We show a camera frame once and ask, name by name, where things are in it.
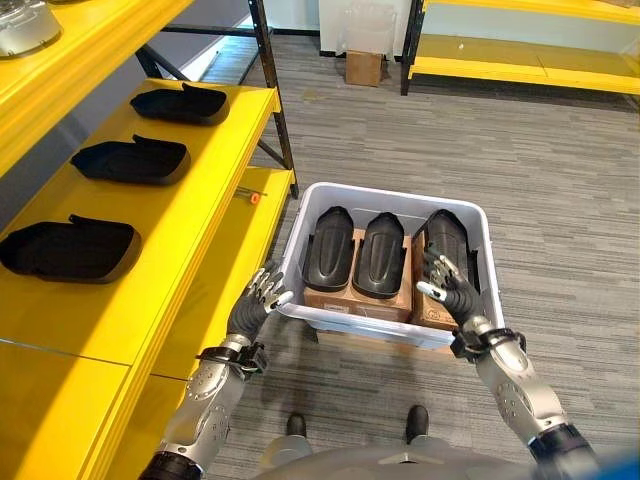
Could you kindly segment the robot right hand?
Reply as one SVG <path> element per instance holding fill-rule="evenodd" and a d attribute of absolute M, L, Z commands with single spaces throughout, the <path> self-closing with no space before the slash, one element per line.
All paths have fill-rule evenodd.
<path fill-rule="evenodd" d="M 486 316 L 480 293 L 461 273 L 453 261 L 430 242 L 423 254 L 423 274 L 416 284 L 425 297 L 438 303 L 451 319 L 447 329 L 472 331 L 487 329 L 491 324 Z"/>

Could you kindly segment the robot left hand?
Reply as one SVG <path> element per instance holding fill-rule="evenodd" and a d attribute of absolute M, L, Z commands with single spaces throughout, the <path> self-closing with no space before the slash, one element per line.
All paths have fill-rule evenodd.
<path fill-rule="evenodd" d="M 231 310 L 228 335 L 241 335 L 249 342 L 257 338 L 267 317 L 294 297 L 283 278 L 276 260 L 268 261 L 253 274 Z"/>

